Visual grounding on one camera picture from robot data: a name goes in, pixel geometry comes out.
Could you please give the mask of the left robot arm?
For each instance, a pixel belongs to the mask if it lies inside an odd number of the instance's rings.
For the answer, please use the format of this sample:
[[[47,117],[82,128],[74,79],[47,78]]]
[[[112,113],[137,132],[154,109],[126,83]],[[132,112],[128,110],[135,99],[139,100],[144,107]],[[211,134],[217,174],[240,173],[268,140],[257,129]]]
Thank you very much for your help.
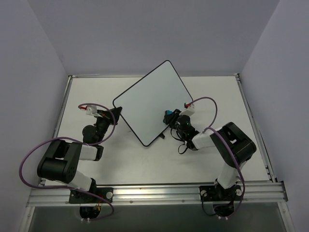
[[[101,142],[109,126],[118,123],[122,107],[111,110],[99,110],[95,105],[80,106],[86,114],[96,118],[93,125],[82,130],[83,141],[69,143],[67,139],[53,140],[43,155],[38,168],[39,177],[63,183],[72,189],[80,190],[80,197],[87,203],[97,198],[97,185],[93,178],[85,176],[77,170],[81,160],[99,161],[104,147]]]

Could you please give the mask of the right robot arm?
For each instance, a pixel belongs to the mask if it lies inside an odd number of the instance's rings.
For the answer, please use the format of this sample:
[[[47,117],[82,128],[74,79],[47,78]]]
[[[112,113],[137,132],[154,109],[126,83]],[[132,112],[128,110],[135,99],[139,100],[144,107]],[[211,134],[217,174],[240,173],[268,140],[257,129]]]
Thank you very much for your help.
[[[224,165],[216,182],[214,193],[219,199],[226,199],[232,193],[232,186],[241,177],[244,164],[257,151],[255,143],[233,122],[218,129],[206,128],[199,132],[191,125],[191,113],[176,109],[166,110],[163,122],[175,130],[176,140],[182,142],[185,150],[198,151],[215,147],[224,160]]]

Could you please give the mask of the white whiteboard black frame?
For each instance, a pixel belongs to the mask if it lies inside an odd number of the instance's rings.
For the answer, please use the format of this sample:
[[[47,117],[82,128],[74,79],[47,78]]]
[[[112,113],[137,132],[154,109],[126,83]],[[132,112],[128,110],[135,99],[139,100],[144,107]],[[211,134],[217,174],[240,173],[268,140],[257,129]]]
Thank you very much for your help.
[[[176,69],[165,60],[112,102],[141,144],[149,146],[168,126],[166,110],[183,109],[193,100]]]

